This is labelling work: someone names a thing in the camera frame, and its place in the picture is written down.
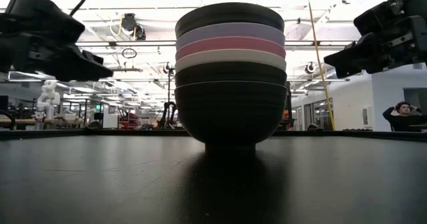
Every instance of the white wall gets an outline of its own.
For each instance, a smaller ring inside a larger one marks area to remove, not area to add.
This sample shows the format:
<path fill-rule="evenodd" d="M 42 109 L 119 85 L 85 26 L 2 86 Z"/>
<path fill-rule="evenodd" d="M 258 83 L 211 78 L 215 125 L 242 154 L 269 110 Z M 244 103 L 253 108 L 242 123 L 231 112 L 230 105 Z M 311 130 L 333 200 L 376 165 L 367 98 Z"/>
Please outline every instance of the white wall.
<path fill-rule="evenodd" d="M 363 123 L 363 108 L 373 106 L 372 77 L 368 74 L 350 77 L 349 82 L 334 82 L 328 86 L 334 104 L 334 121 L 337 131 L 368 128 Z M 292 107 L 304 106 L 326 100 L 323 91 L 310 92 L 308 96 L 294 97 Z"/>
<path fill-rule="evenodd" d="M 405 88 L 426 88 L 427 69 L 413 69 L 411 65 L 372 75 L 374 93 L 374 131 L 390 131 L 390 124 L 382 116 L 389 107 L 404 101 Z"/>
<path fill-rule="evenodd" d="M 11 101 L 11 99 L 22 99 L 26 101 L 32 101 L 34 98 L 39 98 L 40 94 L 40 83 L 30 83 L 29 88 L 22 87 L 21 83 L 7 83 L 0 85 L 0 95 L 8 95 L 9 102 Z"/>

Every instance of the table surface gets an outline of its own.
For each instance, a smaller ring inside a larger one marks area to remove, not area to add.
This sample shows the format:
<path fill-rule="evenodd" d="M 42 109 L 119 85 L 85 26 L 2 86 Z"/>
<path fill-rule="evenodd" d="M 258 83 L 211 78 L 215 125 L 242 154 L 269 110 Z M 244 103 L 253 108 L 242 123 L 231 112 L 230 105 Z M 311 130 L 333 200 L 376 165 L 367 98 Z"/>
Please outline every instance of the table surface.
<path fill-rule="evenodd" d="M 427 145 L 272 137 L 0 141 L 0 223 L 427 223 Z"/>

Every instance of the woman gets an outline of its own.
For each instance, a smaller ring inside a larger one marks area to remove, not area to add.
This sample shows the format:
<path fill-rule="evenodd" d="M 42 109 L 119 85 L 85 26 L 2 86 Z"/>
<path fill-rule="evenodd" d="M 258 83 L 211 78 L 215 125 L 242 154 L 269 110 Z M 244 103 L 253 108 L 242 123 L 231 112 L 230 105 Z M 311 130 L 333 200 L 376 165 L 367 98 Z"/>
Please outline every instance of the woman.
<path fill-rule="evenodd" d="M 419 128 L 411 126 L 427 123 L 427 115 L 410 115 L 414 111 L 421 113 L 419 108 L 413 107 L 411 104 L 403 101 L 395 107 L 387 109 L 382 115 L 395 131 L 420 132 Z"/>

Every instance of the bowl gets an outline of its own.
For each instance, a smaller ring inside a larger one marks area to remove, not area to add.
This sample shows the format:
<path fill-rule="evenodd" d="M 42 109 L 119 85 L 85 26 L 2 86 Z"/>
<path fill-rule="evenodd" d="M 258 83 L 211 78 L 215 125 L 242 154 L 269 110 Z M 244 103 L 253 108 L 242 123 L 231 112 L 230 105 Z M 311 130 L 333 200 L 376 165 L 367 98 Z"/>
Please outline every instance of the bowl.
<path fill-rule="evenodd" d="M 175 90 L 179 120 L 207 146 L 254 147 L 282 120 L 287 90 L 257 81 L 211 81 Z"/>
<path fill-rule="evenodd" d="M 176 87 L 207 81 L 259 81 L 284 86 L 286 72 L 261 63 L 221 61 L 194 65 L 175 74 Z"/>
<path fill-rule="evenodd" d="M 216 37 L 195 41 L 180 48 L 175 54 L 175 60 L 203 51 L 214 51 L 224 49 L 245 49 L 254 51 L 265 51 L 286 58 L 285 49 L 274 43 L 253 37 Z"/>
<path fill-rule="evenodd" d="M 188 67 L 222 61 L 253 62 L 277 67 L 278 69 L 286 71 L 286 61 L 283 57 L 266 51 L 246 49 L 220 49 L 194 53 L 177 61 L 175 64 L 175 71 L 179 72 Z"/>
<path fill-rule="evenodd" d="M 285 35 L 281 31 L 257 23 L 221 23 L 200 27 L 178 38 L 175 46 L 179 50 L 195 41 L 214 37 L 253 37 L 285 46 Z"/>
<path fill-rule="evenodd" d="M 240 22 L 267 25 L 282 33 L 285 27 L 283 18 L 270 8 L 250 3 L 218 3 L 200 7 L 185 14 L 176 23 L 175 34 L 178 39 L 200 27 Z"/>

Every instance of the ceiling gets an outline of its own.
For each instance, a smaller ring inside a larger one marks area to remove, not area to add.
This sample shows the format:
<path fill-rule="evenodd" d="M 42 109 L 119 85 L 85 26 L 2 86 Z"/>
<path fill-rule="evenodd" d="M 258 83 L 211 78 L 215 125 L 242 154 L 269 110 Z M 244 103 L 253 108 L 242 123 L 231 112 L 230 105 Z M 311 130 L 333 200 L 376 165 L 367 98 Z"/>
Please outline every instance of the ceiling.
<path fill-rule="evenodd" d="M 52 1 L 68 13 L 80 0 Z M 358 40 L 360 34 L 352 24 L 353 19 L 385 0 L 310 0 L 313 9 L 314 29 L 310 20 L 308 0 L 87 0 L 73 16 L 86 26 L 86 31 L 81 35 L 79 42 L 131 41 L 131 37 L 123 32 L 118 34 L 119 22 L 124 13 L 135 13 L 138 23 L 143 25 L 145 29 L 147 41 L 156 42 L 146 42 L 151 43 L 149 47 L 132 47 L 137 54 L 133 59 L 126 59 L 122 55 L 123 50 L 128 47 L 126 45 L 91 47 L 90 45 L 93 44 L 81 44 L 81 49 L 86 49 L 103 57 L 104 65 L 116 70 L 114 78 L 123 81 L 116 81 L 115 86 L 110 87 L 110 89 L 105 88 L 105 82 L 80 83 L 78 86 L 90 86 L 102 93 L 112 92 L 116 89 L 131 89 L 137 93 L 134 95 L 136 100 L 143 101 L 141 97 L 147 95 L 158 96 L 161 100 L 151 106 L 161 106 L 161 101 L 167 98 L 167 88 L 159 87 L 153 83 L 153 80 L 166 80 L 161 81 L 161 84 L 167 84 L 167 75 L 163 72 L 163 66 L 166 63 L 170 65 L 175 63 L 173 42 L 175 41 L 174 27 L 176 21 L 187 12 L 200 6 L 230 1 L 257 3 L 273 9 L 283 17 L 286 26 L 284 34 L 288 41 L 286 43 L 288 78 L 307 79 L 304 67 L 310 62 L 317 63 L 317 56 L 313 47 L 300 45 L 298 41 L 305 41 L 305 43 L 312 41 L 314 39 L 313 30 L 316 32 L 318 41 Z M 9 0 L 0 0 L 0 12 L 4 11 L 8 2 Z M 324 56 L 339 51 L 344 45 L 345 43 L 332 48 L 321 48 L 320 60 Z M 326 66 L 326 69 L 329 78 L 334 78 L 332 67 Z M 300 89 L 301 85 L 306 85 L 306 83 L 292 81 L 293 89 Z"/>

